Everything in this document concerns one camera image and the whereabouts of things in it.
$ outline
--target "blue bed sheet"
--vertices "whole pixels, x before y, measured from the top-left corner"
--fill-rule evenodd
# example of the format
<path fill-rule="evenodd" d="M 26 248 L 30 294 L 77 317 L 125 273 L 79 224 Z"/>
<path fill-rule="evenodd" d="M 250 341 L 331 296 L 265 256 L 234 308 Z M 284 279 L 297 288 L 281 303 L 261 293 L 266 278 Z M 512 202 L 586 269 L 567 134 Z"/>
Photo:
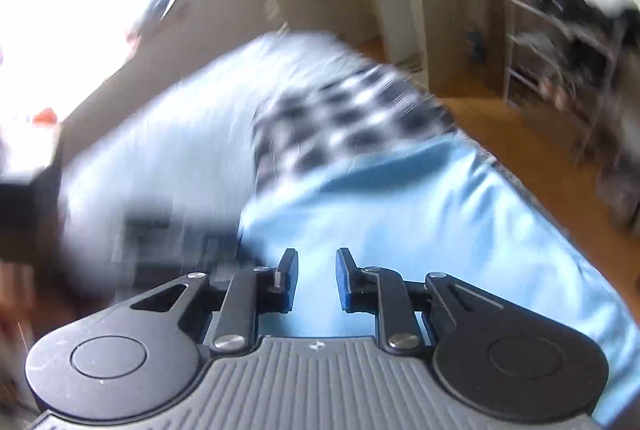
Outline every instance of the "blue bed sheet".
<path fill-rule="evenodd" d="M 606 425 L 640 387 L 640 332 L 620 296 L 478 151 L 451 134 L 358 157 L 250 200 L 242 241 L 274 265 L 300 255 L 293 311 L 264 315 L 263 334 L 373 334 L 340 310 L 335 251 L 405 280 L 444 271 L 593 338 L 610 377 L 594 412 Z"/>

